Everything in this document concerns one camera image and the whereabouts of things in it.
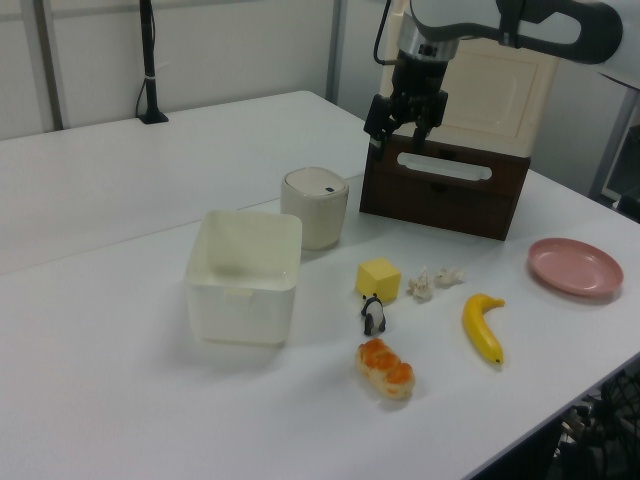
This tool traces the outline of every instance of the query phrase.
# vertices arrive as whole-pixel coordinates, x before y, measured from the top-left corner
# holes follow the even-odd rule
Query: bread toy
[[[382,395],[401,400],[411,395],[416,379],[408,363],[402,363],[382,340],[374,338],[358,347],[356,368]]]

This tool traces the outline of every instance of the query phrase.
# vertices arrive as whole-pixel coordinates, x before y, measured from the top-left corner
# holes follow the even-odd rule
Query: white plastic container
[[[349,184],[339,175],[301,168],[282,179],[280,211],[302,220],[302,248],[319,250],[340,238],[348,196]]]
[[[302,224],[292,215],[207,213],[185,274],[195,336],[283,343],[291,323],[301,242]]]

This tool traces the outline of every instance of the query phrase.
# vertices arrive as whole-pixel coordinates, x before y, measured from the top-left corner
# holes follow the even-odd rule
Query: banana
[[[502,364],[504,357],[500,343],[491,332],[483,314],[492,308],[502,307],[504,300],[492,298],[484,293],[469,297],[462,312],[462,324],[480,354],[491,363]]]

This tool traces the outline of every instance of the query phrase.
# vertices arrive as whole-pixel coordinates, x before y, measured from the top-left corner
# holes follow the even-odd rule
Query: toy food
[[[367,260],[358,265],[356,290],[370,297],[376,292],[382,302],[389,302],[398,296],[400,270],[384,257]]]
[[[436,272],[435,284],[440,288],[449,288],[464,281],[464,270],[459,268],[441,268]]]
[[[401,400],[411,395],[416,383],[411,365],[402,363],[379,338],[360,345],[355,360],[358,371],[385,397]]]
[[[480,354],[491,363],[502,364],[502,346],[484,320],[484,313],[495,307],[502,307],[504,300],[492,298],[484,293],[470,297],[464,305],[462,324]]]
[[[427,267],[422,269],[419,277],[409,279],[407,293],[413,295],[413,298],[416,300],[431,300],[431,297],[433,297],[433,286],[427,273]]]

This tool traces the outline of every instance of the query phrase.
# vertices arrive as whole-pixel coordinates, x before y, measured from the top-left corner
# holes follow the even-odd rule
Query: panda figurine
[[[378,295],[374,293],[373,296],[369,298],[363,295],[362,299],[364,300],[364,307],[362,307],[360,313],[364,317],[364,334],[370,337],[374,328],[377,329],[379,333],[384,332],[387,320],[384,317],[382,302],[378,298]]]

